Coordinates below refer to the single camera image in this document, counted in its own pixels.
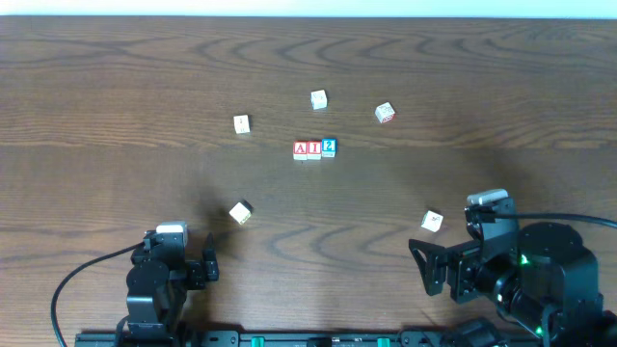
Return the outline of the red letter A block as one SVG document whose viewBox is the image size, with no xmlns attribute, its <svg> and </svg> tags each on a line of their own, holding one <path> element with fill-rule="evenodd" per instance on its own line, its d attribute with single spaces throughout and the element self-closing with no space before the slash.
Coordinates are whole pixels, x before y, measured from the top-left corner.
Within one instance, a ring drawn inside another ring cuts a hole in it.
<svg viewBox="0 0 617 347">
<path fill-rule="evenodd" d="M 296 141 L 293 143 L 293 159 L 305 161 L 308 159 L 308 142 Z"/>
</svg>

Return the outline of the blue number 2 block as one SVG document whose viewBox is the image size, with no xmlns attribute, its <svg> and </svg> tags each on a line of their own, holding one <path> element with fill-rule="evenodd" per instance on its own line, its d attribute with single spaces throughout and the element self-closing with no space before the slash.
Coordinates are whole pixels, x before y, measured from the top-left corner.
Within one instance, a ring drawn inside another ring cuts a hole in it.
<svg viewBox="0 0 617 347">
<path fill-rule="evenodd" d="M 323 139 L 321 143 L 321 153 L 323 158 L 334 158 L 337 150 L 336 139 Z"/>
</svg>

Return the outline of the red letter I block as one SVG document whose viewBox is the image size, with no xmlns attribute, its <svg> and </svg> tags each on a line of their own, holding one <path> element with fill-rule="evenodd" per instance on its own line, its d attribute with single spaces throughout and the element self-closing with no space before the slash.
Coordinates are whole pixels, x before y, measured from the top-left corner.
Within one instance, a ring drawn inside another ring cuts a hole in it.
<svg viewBox="0 0 617 347">
<path fill-rule="evenodd" d="M 307 142 L 307 159 L 320 160 L 322 158 L 322 142 L 309 141 Z"/>
</svg>

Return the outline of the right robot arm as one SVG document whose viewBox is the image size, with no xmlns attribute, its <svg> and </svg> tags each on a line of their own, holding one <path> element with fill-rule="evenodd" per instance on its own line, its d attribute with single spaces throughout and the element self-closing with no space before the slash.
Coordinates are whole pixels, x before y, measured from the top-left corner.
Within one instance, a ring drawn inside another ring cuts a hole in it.
<svg viewBox="0 0 617 347">
<path fill-rule="evenodd" d="M 469 225 L 469 242 L 445 248 L 412 239 L 425 291 L 450 287 L 464 304 L 478 297 L 544 346 L 613 346 L 616 316 L 604 310 L 599 265 L 571 226 L 514 220 Z"/>
</svg>

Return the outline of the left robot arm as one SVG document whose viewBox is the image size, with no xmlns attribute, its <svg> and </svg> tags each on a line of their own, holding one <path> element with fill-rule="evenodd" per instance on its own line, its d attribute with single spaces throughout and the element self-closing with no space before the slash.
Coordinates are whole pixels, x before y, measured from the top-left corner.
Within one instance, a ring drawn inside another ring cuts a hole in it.
<svg viewBox="0 0 617 347">
<path fill-rule="evenodd" d="M 149 230 L 131 255 L 126 276 L 128 315 L 117 325 L 115 346 L 186 346 L 194 333 L 180 319 L 187 293 L 204 290 L 220 270 L 209 234 L 201 258 L 185 258 L 183 233 Z"/>
</svg>

